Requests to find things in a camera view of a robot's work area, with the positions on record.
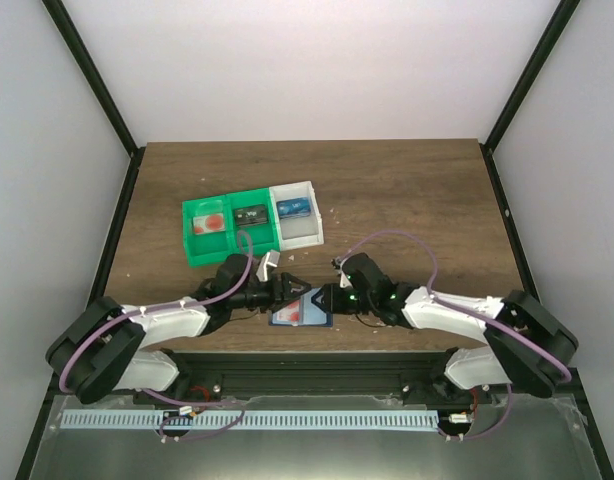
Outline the blue card holder wallet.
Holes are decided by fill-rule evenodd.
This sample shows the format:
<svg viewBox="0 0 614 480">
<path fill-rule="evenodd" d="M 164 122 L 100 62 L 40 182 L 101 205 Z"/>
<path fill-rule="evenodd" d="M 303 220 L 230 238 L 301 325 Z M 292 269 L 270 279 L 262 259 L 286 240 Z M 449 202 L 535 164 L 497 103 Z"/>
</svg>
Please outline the blue card holder wallet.
<svg viewBox="0 0 614 480">
<path fill-rule="evenodd" d="M 301 321 L 299 325 L 291 327 L 331 327 L 333 325 L 333 315 L 321 311 L 312 304 L 311 298 L 315 294 L 319 294 L 318 288 L 312 289 L 309 293 L 306 293 L 300 298 Z M 269 315 L 269 324 L 271 326 L 276 326 L 271 324 L 272 314 L 273 313 Z"/>
</svg>

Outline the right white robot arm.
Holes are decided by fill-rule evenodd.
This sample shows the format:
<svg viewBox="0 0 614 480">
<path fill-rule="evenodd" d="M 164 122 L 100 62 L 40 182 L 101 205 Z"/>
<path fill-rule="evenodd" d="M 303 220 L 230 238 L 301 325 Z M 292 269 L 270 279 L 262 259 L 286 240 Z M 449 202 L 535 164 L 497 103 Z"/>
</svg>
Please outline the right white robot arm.
<svg viewBox="0 0 614 480">
<path fill-rule="evenodd" d="M 441 293 L 428 285 L 391 280 L 367 254 L 334 264 L 338 281 L 320 287 L 314 306 L 327 314 L 372 314 L 385 325 L 444 331 L 479 342 L 447 355 L 431 378 L 434 396 L 445 403 L 466 390 L 507 384 L 549 398 L 570 382 L 568 364 L 579 342 L 531 294 L 513 290 L 505 297 Z"/>
</svg>

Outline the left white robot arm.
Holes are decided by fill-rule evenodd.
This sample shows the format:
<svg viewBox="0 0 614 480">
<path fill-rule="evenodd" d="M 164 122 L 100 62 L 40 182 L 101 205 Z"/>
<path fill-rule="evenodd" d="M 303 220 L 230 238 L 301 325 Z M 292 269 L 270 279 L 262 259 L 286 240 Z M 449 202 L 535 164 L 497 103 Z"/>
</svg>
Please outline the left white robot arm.
<svg viewBox="0 0 614 480">
<path fill-rule="evenodd" d="M 276 273 L 278 259 L 276 251 L 260 261 L 232 254 L 213 277 L 176 301 L 132 306 L 109 296 L 94 300 L 46 352 L 60 390 L 83 404 L 120 390 L 156 392 L 168 403 L 183 402 L 192 381 L 159 344 L 211 334 L 236 310 L 275 313 L 298 301 L 311 286 L 290 273 Z"/>
</svg>

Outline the green bin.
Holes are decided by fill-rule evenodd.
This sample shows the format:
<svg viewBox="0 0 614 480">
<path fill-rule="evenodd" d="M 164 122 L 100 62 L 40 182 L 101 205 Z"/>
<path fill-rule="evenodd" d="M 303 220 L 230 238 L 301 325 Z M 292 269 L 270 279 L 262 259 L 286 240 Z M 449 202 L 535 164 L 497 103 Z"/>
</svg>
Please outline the green bin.
<svg viewBox="0 0 614 480">
<path fill-rule="evenodd" d="M 251 245 L 256 256 L 262 256 L 269 250 L 280 250 L 278 228 L 272 208 L 271 196 L 268 188 L 259 188 L 240 192 L 229 193 L 226 195 L 229 204 L 226 210 L 225 219 L 229 225 L 228 247 L 229 253 L 240 253 L 237 233 L 245 231 L 251 237 Z M 269 223 L 266 225 L 238 228 L 235 226 L 233 210 L 239 207 L 246 207 L 256 204 L 264 204 L 268 208 Z"/>
<path fill-rule="evenodd" d="M 192 268 L 216 264 L 224 261 L 229 253 L 229 225 L 225 219 L 227 203 L 226 195 L 187 200 L 182 203 L 183 246 L 188 265 Z M 192 219 L 194 216 L 222 213 L 225 220 L 223 232 L 194 235 Z"/>
</svg>

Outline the white translucent bin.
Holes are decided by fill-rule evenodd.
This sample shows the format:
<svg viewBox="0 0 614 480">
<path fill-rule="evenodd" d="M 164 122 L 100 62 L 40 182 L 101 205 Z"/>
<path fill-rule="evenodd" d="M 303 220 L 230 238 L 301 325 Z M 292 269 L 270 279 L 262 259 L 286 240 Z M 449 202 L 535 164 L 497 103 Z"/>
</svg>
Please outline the white translucent bin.
<svg viewBox="0 0 614 480">
<path fill-rule="evenodd" d="M 271 186 L 269 193 L 282 251 L 314 247 L 324 243 L 322 217 L 311 181 Z M 276 202 L 298 197 L 307 197 L 310 200 L 311 215 L 303 218 L 280 220 L 276 210 Z"/>
</svg>

